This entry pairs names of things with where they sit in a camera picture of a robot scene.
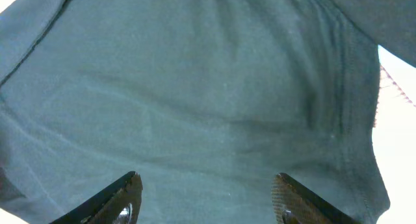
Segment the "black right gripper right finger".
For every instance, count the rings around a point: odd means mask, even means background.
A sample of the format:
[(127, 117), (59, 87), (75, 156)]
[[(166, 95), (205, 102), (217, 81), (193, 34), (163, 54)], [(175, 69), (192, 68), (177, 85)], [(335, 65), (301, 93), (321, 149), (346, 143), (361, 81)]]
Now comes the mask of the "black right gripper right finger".
[(357, 224), (286, 173), (274, 177), (271, 194), (278, 224)]

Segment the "black t-shirt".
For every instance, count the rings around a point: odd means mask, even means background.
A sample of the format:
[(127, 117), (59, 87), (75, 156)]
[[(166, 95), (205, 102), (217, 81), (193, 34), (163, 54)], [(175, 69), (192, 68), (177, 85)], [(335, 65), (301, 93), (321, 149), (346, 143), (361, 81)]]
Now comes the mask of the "black t-shirt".
[(1, 208), (49, 223), (137, 171), (141, 223), (273, 223), (284, 172), (376, 223), (379, 46), (415, 63), (415, 0), (16, 0)]

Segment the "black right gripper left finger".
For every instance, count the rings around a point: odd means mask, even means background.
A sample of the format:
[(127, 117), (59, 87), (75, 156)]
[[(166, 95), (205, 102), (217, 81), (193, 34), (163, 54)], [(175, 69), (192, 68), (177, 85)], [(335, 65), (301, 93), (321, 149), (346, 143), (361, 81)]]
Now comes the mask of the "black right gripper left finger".
[(130, 171), (51, 224), (136, 224), (142, 179)]

